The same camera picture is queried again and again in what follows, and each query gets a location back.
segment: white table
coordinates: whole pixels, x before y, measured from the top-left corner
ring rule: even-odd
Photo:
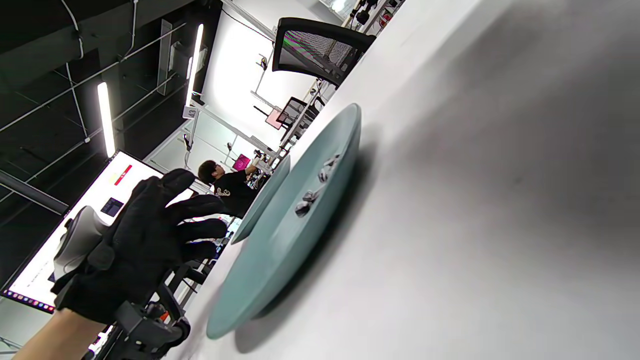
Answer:
[[[212,341],[229,247],[169,359],[637,359],[640,8],[508,3],[407,0],[291,152],[362,106],[326,247]]]

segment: white lamp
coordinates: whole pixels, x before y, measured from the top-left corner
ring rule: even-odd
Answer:
[[[335,12],[341,12],[342,9],[344,9],[344,2],[345,0],[338,0],[334,2],[331,6],[331,9],[333,9]]]
[[[187,80],[191,77],[191,63],[193,62],[193,56],[189,58],[189,65],[187,68]]]
[[[102,117],[102,133],[104,145],[107,149],[107,157],[112,157],[116,152],[116,144],[113,139],[113,123],[111,120],[111,107],[109,106],[109,88],[107,83],[98,85],[98,101],[100,102],[100,115]]]
[[[204,32],[204,25],[198,25],[198,33],[196,33],[196,41],[193,46],[193,60],[191,61],[191,71],[189,71],[189,87],[187,87],[187,101],[185,106],[191,106],[191,96],[193,93],[193,85],[196,79],[196,72],[198,71],[198,63],[200,62],[200,46],[202,45],[202,33]]]

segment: fluorescent light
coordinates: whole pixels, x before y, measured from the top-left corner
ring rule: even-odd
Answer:
[[[189,58],[189,67],[187,68],[187,80],[191,77],[191,63],[193,63],[193,56]]]
[[[98,101],[100,102],[100,115],[102,116],[102,133],[104,133],[104,145],[107,149],[107,157],[112,157],[116,152],[116,144],[113,139],[113,123],[111,120],[111,107],[109,106],[109,88],[107,83],[98,85]]]
[[[193,84],[196,79],[196,72],[198,71],[198,63],[200,60],[200,45],[202,44],[202,33],[204,31],[204,25],[198,25],[198,33],[196,33],[196,42],[193,46],[193,61],[191,62],[191,76],[189,77],[189,87],[187,88],[187,102],[186,106],[191,106],[191,96],[193,93]]]
[[[344,9],[344,0],[338,0],[331,7],[335,12],[341,12]]]

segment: black glove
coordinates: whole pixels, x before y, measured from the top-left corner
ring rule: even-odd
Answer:
[[[58,309],[68,308],[90,320],[111,324],[123,302],[144,305],[169,269],[194,259],[213,258],[217,246],[202,238],[223,238],[227,226],[219,219],[180,224],[184,219],[219,213],[222,201],[199,195],[166,205],[195,180],[187,170],[173,170],[162,179],[143,180],[101,243],[84,263],[51,290]]]

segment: black office chair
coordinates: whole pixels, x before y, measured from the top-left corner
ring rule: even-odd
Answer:
[[[325,22],[283,17],[272,70],[300,72],[340,86],[375,39]]]
[[[320,105],[324,106],[324,101],[322,99],[320,99],[319,97],[316,98],[316,101],[314,102],[313,105],[309,106],[309,109],[307,110],[307,113],[305,114],[305,119],[308,122],[313,122],[313,120],[318,116],[318,114],[320,113],[320,110],[316,107],[316,103],[319,103]],[[287,102],[287,104],[284,106],[284,109],[282,110],[280,116],[278,117],[278,119],[276,120],[277,122],[281,123],[282,126],[284,126],[284,128],[290,128],[293,123],[296,121],[296,119],[300,116],[300,114],[304,111],[305,107],[307,107],[307,103],[296,98],[296,97],[291,97],[289,99],[289,101]]]

